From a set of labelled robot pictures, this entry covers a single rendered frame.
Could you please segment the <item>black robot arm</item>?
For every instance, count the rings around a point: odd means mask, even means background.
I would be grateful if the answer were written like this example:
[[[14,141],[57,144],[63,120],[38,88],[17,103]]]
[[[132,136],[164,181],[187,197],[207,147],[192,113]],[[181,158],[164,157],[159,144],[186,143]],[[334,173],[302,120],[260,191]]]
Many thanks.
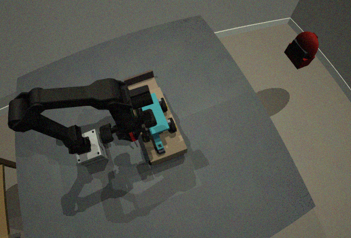
[[[43,115],[44,110],[92,106],[109,110],[113,118],[125,117],[129,109],[153,104],[149,86],[129,90],[126,82],[113,78],[101,79],[83,87],[43,89],[36,87],[20,93],[9,102],[8,127],[16,132],[33,129],[59,139],[70,154],[91,152],[89,137],[82,137],[81,127],[65,127]]]

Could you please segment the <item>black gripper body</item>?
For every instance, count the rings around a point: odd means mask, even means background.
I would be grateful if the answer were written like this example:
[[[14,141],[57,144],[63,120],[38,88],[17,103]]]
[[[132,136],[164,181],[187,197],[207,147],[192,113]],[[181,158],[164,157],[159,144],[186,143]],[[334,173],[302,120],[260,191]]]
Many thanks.
[[[125,131],[129,131],[131,129],[139,129],[141,128],[142,123],[145,124],[146,128],[151,128],[157,125],[155,116],[151,109],[147,109],[145,111],[140,112],[141,118],[138,116],[133,117],[131,111],[129,109],[128,114],[123,118],[113,118],[116,125],[111,128],[111,124],[108,123],[104,126],[100,127],[100,136],[103,143],[109,143],[114,140],[112,133],[116,133],[118,137],[124,136]]]

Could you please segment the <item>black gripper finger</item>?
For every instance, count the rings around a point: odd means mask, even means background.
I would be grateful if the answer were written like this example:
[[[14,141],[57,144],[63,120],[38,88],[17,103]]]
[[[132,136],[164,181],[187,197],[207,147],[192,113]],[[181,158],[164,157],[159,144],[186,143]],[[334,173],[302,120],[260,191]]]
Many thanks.
[[[138,140],[140,133],[143,131],[143,128],[141,126],[141,128],[136,129],[136,130],[133,129],[133,131],[134,131],[134,135],[135,135],[136,140]]]
[[[119,139],[119,140],[123,139],[123,140],[126,140],[126,141],[131,141],[131,142],[133,142],[133,140],[132,140],[130,134],[129,134],[127,131],[124,132],[124,136],[118,137],[118,139]]]

